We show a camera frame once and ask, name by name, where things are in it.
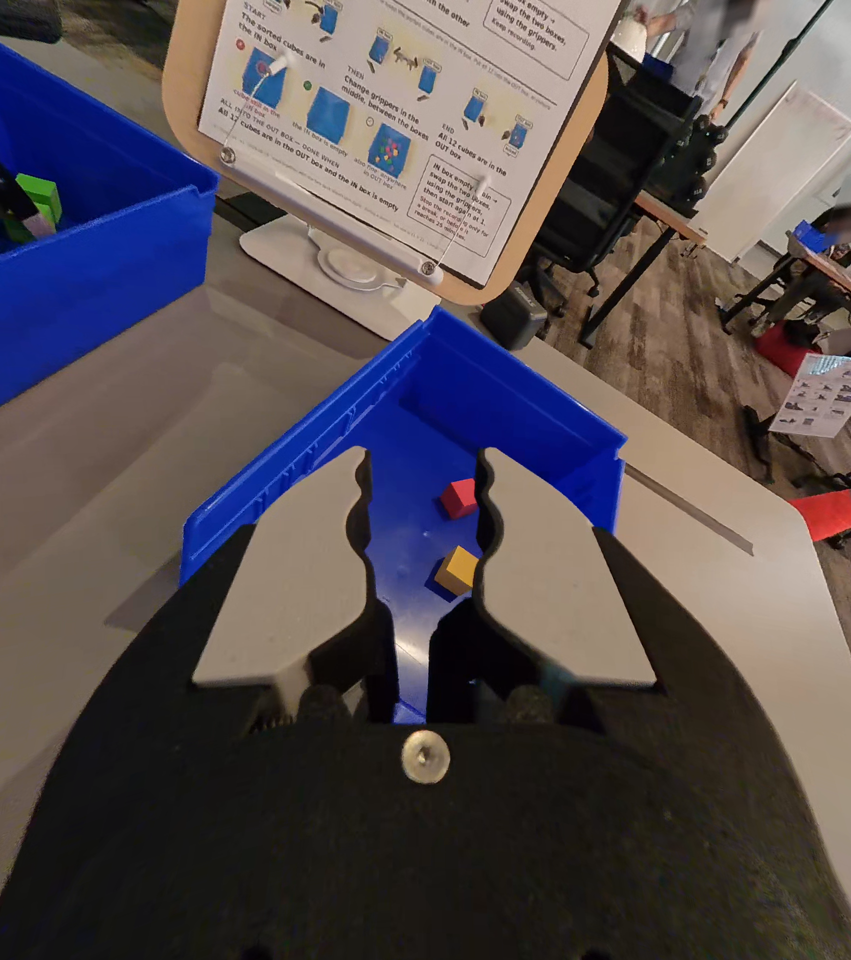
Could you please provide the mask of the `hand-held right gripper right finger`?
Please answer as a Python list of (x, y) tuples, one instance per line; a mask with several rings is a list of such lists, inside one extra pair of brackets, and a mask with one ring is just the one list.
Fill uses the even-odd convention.
[(594, 524), (563, 492), (494, 447), (479, 451), (472, 598), (559, 689), (651, 689), (655, 671)]

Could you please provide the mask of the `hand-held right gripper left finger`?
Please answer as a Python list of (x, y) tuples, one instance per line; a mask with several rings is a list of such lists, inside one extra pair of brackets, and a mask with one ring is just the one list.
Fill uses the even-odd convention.
[(347, 448), (264, 511), (194, 669), (196, 687), (309, 687), (310, 654), (366, 608), (363, 548), (347, 522), (368, 466), (367, 449)]

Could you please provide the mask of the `yellow wooden cube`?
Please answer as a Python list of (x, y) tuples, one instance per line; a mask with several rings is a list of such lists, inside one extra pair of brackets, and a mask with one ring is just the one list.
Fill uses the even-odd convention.
[(429, 583), (441, 594), (463, 596), (473, 589), (478, 564), (476, 555), (464, 546), (457, 545), (439, 561)]

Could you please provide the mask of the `red wooden cube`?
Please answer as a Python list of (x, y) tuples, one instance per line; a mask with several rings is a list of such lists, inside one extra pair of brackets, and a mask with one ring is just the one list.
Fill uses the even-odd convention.
[(467, 518), (479, 510), (474, 478), (450, 482), (439, 497), (444, 514), (451, 521)]

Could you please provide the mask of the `blue plastic bin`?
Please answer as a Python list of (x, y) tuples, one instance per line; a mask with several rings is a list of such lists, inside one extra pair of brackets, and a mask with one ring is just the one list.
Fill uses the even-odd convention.
[(0, 42), (0, 161), (56, 184), (55, 236), (0, 224), (0, 406), (205, 280), (218, 174)]
[(179, 585), (325, 462), (354, 446), (369, 450), (368, 555), (395, 627), (394, 720), (423, 724), (430, 638), (457, 604), (432, 576), (456, 546), (480, 556), (478, 517), (449, 519), (440, 505), (446, 487), (473, 478), (479, 451), (496, 448), (614, 533), (625, 442), (552, 381), (437, 307), (192, 512), (182, 530)]

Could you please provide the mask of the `grey desk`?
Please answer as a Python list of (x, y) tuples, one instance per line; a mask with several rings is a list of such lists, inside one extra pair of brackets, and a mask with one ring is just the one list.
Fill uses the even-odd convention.
[[(76, 717), (175, 592), (188, 516), (384, 348), (215, 217), (202, 287), (0, 408), (0, 890)], [(611, 373), (518, 357), (628, 436), (618, 536), (784, 722), (851, 903), (851, 609), (794, 511)]]

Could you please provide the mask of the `black power brick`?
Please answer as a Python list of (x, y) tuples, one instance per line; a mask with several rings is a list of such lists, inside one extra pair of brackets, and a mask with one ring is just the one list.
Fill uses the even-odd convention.
[(549, 313), (527, 285), (513, 282), (479, 311), (479, 322), (494, 342), (515, 353), (544, 331)]

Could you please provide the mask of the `white board stand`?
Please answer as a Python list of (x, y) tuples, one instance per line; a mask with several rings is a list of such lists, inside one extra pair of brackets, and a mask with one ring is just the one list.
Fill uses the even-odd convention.
[(437, 294), (291, 215), (243, 233), (239, 244), (251, 259), (389, 342), (441, 303)]

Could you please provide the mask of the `orange striped traffic cone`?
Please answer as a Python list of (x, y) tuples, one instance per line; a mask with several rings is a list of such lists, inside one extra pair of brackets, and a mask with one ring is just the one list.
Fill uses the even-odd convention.
[(815, 543), (851, 530), (851, 488), (793, 499), (789, 504), (801, 515)]

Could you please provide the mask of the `hanging laminated card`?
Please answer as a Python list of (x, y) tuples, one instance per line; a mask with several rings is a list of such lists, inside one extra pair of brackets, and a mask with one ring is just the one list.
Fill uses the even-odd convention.
[(832, 439), (851, 419), (851, 357), (805, 354), (770, 433)]

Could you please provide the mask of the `wooden table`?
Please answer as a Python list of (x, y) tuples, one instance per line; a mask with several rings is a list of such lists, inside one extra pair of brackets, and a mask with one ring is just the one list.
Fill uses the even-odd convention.
[(579, 330), (577, 344), (588, 350), (594, 348), (598, 331), (604, 322), (669, 246), (675, 236), (690, 242), (694, 248), (705, 247), (707, 243), (707, 233), (705, 231), (692, 225), (690, 218), (685, 217), (659, 198), (655, 198), (648, 191), (643, 190), (637, 195), (634, 206), (643, 217), (659, 225), (661, 231), (659, 237), (636, 260), (624, 279), (605, 296), (600, 306), (589, 308), (587, 311), (587, 316)]

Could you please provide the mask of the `black office chair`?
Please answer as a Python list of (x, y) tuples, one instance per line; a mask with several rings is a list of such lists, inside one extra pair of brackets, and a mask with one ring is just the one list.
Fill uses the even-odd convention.
[(667, 153), (693, 129), (701, 101), (677, 89), (615, 43), (606, 51), (607, 96), (523, 263), (525, 283), (549, 312), (567, 299), (553, 274), (587, 274), (599, 293), (596, 267), (633, 224), (640, 193)]

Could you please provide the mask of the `white board panel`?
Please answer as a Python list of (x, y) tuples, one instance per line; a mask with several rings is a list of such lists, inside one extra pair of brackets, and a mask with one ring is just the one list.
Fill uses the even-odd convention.
[(727, 262), (747, 253), (851, 138), (851, 118), (797, 82), (722, 168), (693, 227)]

